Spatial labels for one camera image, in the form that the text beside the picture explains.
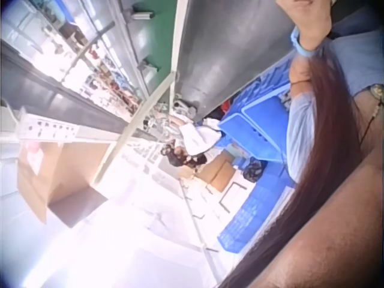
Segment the white cloth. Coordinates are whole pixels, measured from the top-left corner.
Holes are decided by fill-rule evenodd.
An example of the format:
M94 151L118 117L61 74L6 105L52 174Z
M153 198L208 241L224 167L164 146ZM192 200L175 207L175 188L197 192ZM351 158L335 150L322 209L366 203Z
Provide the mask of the white cloth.
M215 121L207 121L207 124L215 124ZM184 140L184 146L187 153L195 156L211 149L221 138L221 132L217 131L215 126L211 128L208 125L195 127L192 123L180 126L180 132Z

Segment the light blue shirt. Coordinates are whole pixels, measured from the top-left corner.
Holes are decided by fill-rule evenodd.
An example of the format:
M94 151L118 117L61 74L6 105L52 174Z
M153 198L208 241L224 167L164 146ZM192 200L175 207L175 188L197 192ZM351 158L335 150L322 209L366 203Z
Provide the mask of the light blue shirt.
M332 28L342 37L328 43L328 47L340 63L352 96L373 84L384 84L384 31L379 25L369 8L364 7ZM316 101L312 92L292 100L287 131L287 165L296 182L313 147L315 117Z

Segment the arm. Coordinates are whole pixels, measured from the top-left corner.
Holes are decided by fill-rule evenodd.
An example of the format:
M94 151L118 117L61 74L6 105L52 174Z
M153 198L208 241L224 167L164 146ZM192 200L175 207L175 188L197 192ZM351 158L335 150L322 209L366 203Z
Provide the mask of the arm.
M276 3L298 27L300 45L308 51L316 50L331 30L331 1L277 0ZM313 90L308 58L298 55L293 60L289 78L292 99Z
M174 117L172 115L168 115L167 117L168 117L170 122L174 123L178 127L184 126L185 124L187 124L185 121L183 121L183 120L181 120L181 119L179 119L177 117Z
M382 181L379 143L251 287L372 287L382 265Z

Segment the skin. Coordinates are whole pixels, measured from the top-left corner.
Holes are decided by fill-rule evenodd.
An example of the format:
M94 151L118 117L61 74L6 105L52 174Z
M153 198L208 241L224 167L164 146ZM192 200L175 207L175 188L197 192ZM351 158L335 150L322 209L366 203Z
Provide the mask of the skin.
M304 47L307 50L317 47L323 41L321 35L326 31L314 33L319 35L318 39L310 37L307 40L305 29L300 29L299 25L307 23L303 18L310 17L311 13L308 9L307 16L293 13L290 6L293 2L277 1L285 11L288 10L288 15L303 31L301 40L305 41L301 42L302 46L308 45ZM325 4L329 1L299 2ZM324 6L318 3L315 7ZM324 16L329 13L328 7L314 13L317 13L315 19L318 20L318 27L329 26L328 18ZM311 90L306 59L298 57L293 61L290 79L293 98ZM362 91L355 97L355 103L354 109L359 111L358 128L363 133L377 100L370 91ZM369 283L380 273L383 251L382 117L382 113L378 115L364 140L364 161L250 287L372 287Z

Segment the person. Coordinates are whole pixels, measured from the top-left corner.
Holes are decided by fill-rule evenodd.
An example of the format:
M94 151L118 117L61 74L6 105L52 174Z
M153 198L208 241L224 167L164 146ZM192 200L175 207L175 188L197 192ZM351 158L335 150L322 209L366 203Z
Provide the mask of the person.
M329 42L330 0L277 4L296 25L287 157L297 186L219 287L383 287L382 27L364 7Z
M155 115L164 117L158 112ZM218 126L219 120L205 118L202 125L196 125L186 117L166 117L180 132L180 137L163 148L162 154L168 157L171 165L178 167L183 164L195 169L211 162L223 150L214 147L224 136Z
M160 154L168 158L169 163L175 167L188 166L197 171L201 165L207 163L204 154L190 156L183 147L175 147L176 140L167 143L160 151Z

